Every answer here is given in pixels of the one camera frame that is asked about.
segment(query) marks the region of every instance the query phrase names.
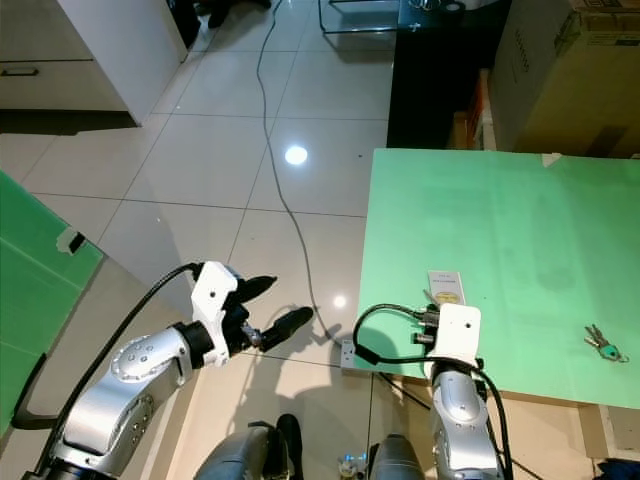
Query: drawer handle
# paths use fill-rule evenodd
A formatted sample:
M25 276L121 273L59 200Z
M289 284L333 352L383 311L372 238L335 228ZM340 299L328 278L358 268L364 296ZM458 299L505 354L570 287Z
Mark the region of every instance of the drawer handle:
M40 73L35 67L3 69L0 77L35 77Z

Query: tile floor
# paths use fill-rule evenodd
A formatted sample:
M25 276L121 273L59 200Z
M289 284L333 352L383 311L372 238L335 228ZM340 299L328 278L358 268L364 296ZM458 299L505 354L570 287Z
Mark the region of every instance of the tile floor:
M326 8L328 22L349 24L388 17L394 3ZM386 140L394 36L325 38L317 19L313 2L282 4L263 76L284 195L309 246L323 317L342 338L357 313L371 159ZM146 283L193 259L229 262L247 276L277 275L271 292L249 305L254 325L264 327L291 305L309 303L302 252L275 192L259 118L254 71L268 26L257 7L234 7L220 29L203 25L142 128L3 135L0 166ZM293 145L308 151L302 165L284 159ZM185 286L164 295L189 313ZM339 455L362 452L392 431L413 439L433 478L426 412L368 374L342 374L338 364L314 324L269 357L241 355L205 371L169 478L190 478L228 432L284 411L302 423L308 479L337 478ZM507 404L516 458L549 480L592 477L575 409Z

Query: green panel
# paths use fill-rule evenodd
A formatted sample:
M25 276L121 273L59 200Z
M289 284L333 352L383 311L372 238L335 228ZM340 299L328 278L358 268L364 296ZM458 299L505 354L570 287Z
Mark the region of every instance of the green panel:
M37 361L38 356L0 342L0 432L9 426L13 407Z
M562 157L544 168L540 155L376 151L360 311L423 306L428 270L461 273L502 390L640 408L640 162ZM601 359L583 340L591 323L631 361ZM376 315L362 342L419 355L414 328ZM419 365L380 367L423 376Z
M48 352L102 259L58 250L68 225L0 171L0 435L35 360Z

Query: keys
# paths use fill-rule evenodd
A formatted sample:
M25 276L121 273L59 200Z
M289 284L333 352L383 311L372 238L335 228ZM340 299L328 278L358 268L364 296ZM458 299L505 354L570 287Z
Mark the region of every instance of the keys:
M609 341L604 338L604 335L602 334L600 329L595 326L595 324L591 325L590 327L584 328L589 334L588 337L584 338L584 341L598 350L598 353L602 358L606 358L607 360L611 360L612 362L624 363L629 361L629 357L622 356L620 354L620 351L618 350L618 347L616 347L615 345L611 345Z

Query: green tabletop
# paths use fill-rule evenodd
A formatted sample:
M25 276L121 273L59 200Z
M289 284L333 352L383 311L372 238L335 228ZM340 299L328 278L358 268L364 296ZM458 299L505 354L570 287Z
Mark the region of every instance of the green tabletop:
M359 311L425 305L427 272L460 272L479 355L504 391L640 408L640 161L481 151L375 152ZM628 363L584 342L597 324ZM422 353L375 314L361 342ZM356 367L423 377L421 365Z

